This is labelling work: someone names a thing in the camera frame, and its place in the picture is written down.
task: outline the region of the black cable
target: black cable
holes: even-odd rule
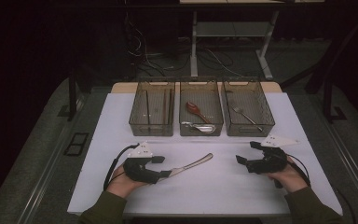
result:
[[[310,174],[308,173],[308,170],[307,170],[307,167],[304,165],[304,163],[302,163],[301,160],[299,160],[298,158],[292,156],[292,155],[289,155],[289,154],[286,154],[287,156],[295,159],[296,161],[298,161],[299,163],[301,163],[301,165],[304,167],[304,170],[305,170],[305,173],[307,174],[307,178],[310,179]]]
[[[197,60],[199,60],[205,67],[209,68],[209,69],[212,69],[212,70],[215,70],[215,71],[220,71],[220,70],[224,70],[225,68],[223,68],[220,64],[220,66],[218,68],[214,68],[214,67],[211,67],[210,65],[208,65],[205,61],[203,60],[206,60],[206,58],[204,56],[202,56],[201,54],[197,54]]]
[[[212,54],[211,51],[209,51],[209,50],[206,49],[206,48],[197,48],[197,49],[206,51],[206,52],[207,52],[207,55],[209,55],[209,56],[211,56],[211,54]],[[206,58],[206,57],[204,57],[204,56],[202,56],[201,54],[197,54],[197,56],[203,57],[203,58],[205,58],[205,60],[207,60],[208,62],[215,63],[215,64],[219,64],[220,66],[229,67],[229,66],[231,66],[231,65],[234,64],[234,60],[233,60],[230,56],[228,56],[226,53],[224,53],[224,52],[222,52],[222,51],[217,51],[216,53],[220,53],[220,54],[223,54],[224,56],[226,56],[226,57],[229,59],[229,63],[223,63],[223,62],[222,62],[223,60],[220,60],[220,59],[219,59],[220,62],[217,62],[217,61],[216,61],[216,58],[214,57],[214,56],[216,56],[216,55],[214,55],[214,56],[212,55],[212,57],[211,57],[211,58],[213,58],[212,60],[211,60],[211,59],[208,59],[208,58]]]
[[[147,72],[147,71],[146,71],[145,69],[143,69],[143,68],[140,68],[139,66],[137,67],[137,69],[139,69],[139,70],[141,70],[141,71],[147,73],[150,77],[154,77],[154,76],[152,76],[151,73]]]
[[[124,175],[125,173],[126,173],[126,172],[122,172],[122,173],[120,173],[120,174],[114,176],[114,177],[110,180],[110,182],[112,182],[112,180],[118,178],[119,176]]]
[[[299,161],[302,166],[304,167],[304,169],[306,170],[307,174],[304,174],[304,172],[297,166],[297,164],[295,164],[294,162],[290,162],[287,159],[284,159],[274,153],[268,153],[268,155],[277,158],[281,161],[285,161],[287,164],[289,164],[291,167],[293,167],[293,169],[295,169],[301,176],[301,178],[303,178],[303,180],[306,182],[306,184],[310,187],[310,177],[307,171],[307,168],[305,167],[304,163],[302,163],[299,159],[297,159],[296,157],[293,157],[294,159],[296,159],[297,161]]]
[[[112,181],[110,179],[110,177],[112,176],[112,173],[115,171],[116,165],[117,165],[118,160],[120,159],[121,155],[123,155],[123,153],[125,151],[127,151],[129,148],[136,148],[138,146],[139,146],[139,143],[137,145],[131,145],[131,146],[125,147],[123,150],[121,150],[120,153],[118,153],[117,157],[113,160],[112,165],[110,166],[109,171],[106,174],[105,181],[103,182],[103,190],[106,190],[107,187],[109,186],[110,181]]]
[[[179,71],[179,70],[181,70],[181,69],[183,69],[183,68],[186,67],[186,65],[187,65],[189,59],[190,59],[190,55],[187,56],[186,61],[185,61],[185,63],[184,63],[182,66],[180,66],[180,67],[178,67],[178,68],[166,68],[166,69],[164,69],[164,70],[166,70],[166,71]]]
[[[152,65],[150,65],[150,64],[146,64],[146,63],[142,63],[141,65],[146,66],[146,67],[149,67],[149,68],[152,68],[153,70],[158,71],[163,77],[165,77],[164,72],[162,72],[162,71],[160,71],[159,69],[157,69],[157,67],[154,67],[154,66],[152,66]]]
[[[348,201],[348,199],[344,196],[344,194],[337,188],[333,187],[333,190],[338,193],[341,198],[345,201],[345,203],[347,204],[348,208],[350,209],[350,212],[351,212],[351,217],[352,217],[352,223],[353,224],[356,224],[356,216],[354,215],[354,211],[353,211],[353,208],[350,204],[350,202]]]

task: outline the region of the metal utensil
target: metal utensil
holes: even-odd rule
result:
[[[208,155],[204,156],[203,158],[193,162],[193,163],[190,163],[189,165],[186,165],[184,167],[181,167],[181,168],[173,168],[171,169],[171,173],[168,177],[166,178],[170,178],[171,176],[173,175],[177,175],[179,173],[182,173],[183,171],[187,170],[187,169],[190,169],[191,167],[194,167],[194,166],[197,166],[197,165],[200,165],[208,160],[210,160],[211,158],[213,157],[213,154],[212,153],[208,153]]]
[[[186,108],[187,108],[188,112],[190,112],[192,114],[195,114],[195,115],[198,115],[200,118],[202,118],[205,123],[211,123],[208,119],[205,118],[205,116],[203,116],[201,114],[201,111],[200,111],[199,107],[196,106],[195,104],[193,104],[191,102],[187,102],[186,103]]]
[[[246,117],[249,121],[251,121],[251,123],[253,123],[254,125],[257,125],[251,118],[249,118],[244,112],[243,112],[243,109],[240,108],[240,107],[237,107],[237,106],[234,106],[232,105],[231,108],[238,114],[241,114],[243,115],[244,117]],[[260,132],[263,132],[263,129],[258,127],[257,126],[257,129],[260,131]]]
[[[202,133],[213,133],[216,127],[213,124],[193,124],[192,122],[183,121],[182,124],[200,130]]]

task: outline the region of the metal spoon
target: metal spoon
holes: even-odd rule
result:
[[[205,118],[205,116],[203,116],[201,114],[201,111],[200,111],[199,107],[196,106],[195,104],[193,104],[191,102],[187,102],[186,107],[187,107],[188,112],[190,112],[192,114],[195,114],[195,115],[198,115],[200,118],[203,119],[203,121],[205,121],[205,123],[211,123],[208,119]]]

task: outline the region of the sleeve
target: sleeve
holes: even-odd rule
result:
[[[97,203],[82,213],[78,223],[121,224],[126,203],[125,199],[103,191]]]
[[[304,188],[285,196],[293,224],[344,223],[342,216],[322,204],[311,188]]]

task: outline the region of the storage bin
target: storage bin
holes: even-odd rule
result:
[[[190,104],[195,105],[201,115],[191,112],[187,106]],[[224,119],[215,77],[180,79],[179,122],[182,136],[220,135]]]
[[[265,137],[275,125],[257,77],[224,77],[222,105],[228,136]]]
[[[138,82],[129,124],[135,136],[173,136],[175,77],[144,77]]]

